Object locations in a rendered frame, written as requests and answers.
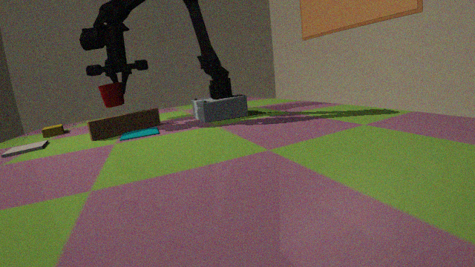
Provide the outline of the dark red cup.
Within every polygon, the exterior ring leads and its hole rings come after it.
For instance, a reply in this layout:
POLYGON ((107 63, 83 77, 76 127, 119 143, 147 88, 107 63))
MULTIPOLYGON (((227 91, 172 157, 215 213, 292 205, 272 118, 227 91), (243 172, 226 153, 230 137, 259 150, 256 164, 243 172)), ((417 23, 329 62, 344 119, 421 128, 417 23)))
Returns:
POLYGON ((115 82, 109 85, 99 86, 99 91, 102 95, 102 100, 104 101, 104 104, 107 108, 112 108, 125 104, 121 82, 115 82))

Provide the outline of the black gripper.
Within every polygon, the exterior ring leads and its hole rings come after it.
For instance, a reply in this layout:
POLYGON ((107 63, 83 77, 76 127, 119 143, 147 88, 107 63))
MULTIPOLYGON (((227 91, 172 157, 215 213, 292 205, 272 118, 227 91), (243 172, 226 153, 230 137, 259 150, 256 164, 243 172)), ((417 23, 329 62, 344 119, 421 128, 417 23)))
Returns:
POLYGON ((89 76, 101 75, 105 72, 105 76, 110 76, 113 83, 118 82, 115 70, 122 71, 122 92, 125 94, 125 86, 128 81, 129 74, 132 74, 131 69, 147 70, 148 63, 145 59, 134 61, 135 64, 127 64, 125 45, 110 44, 106 46, 108 56, 108 66, 90 65, 86 67, 86 73, 89 76), (124 66, 123 66, 124 65, 124 66), (120 67, 121 66, 121 67, 120 67))

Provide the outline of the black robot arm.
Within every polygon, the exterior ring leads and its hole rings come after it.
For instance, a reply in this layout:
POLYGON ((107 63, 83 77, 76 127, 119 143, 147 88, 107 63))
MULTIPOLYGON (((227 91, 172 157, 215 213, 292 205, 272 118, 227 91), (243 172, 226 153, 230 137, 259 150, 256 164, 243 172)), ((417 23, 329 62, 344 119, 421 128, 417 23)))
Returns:
MULTIPOLYGON (((83 28, 79 38, 84 50, 100 49, 107 45, 125 44, 123 32, 129 30, 123 23, 129 13, 145 0, 110 0, 99 8, 94 27, 83 28), (107 23, 103 24, 103 23, 107 23)), ((212 99, 233 97, 229 72, 223 68, 212 48, 197 0, 183 0, 190 13, 201 56, 197 56, 204 72, 212 77, 209 94, 212 99)))

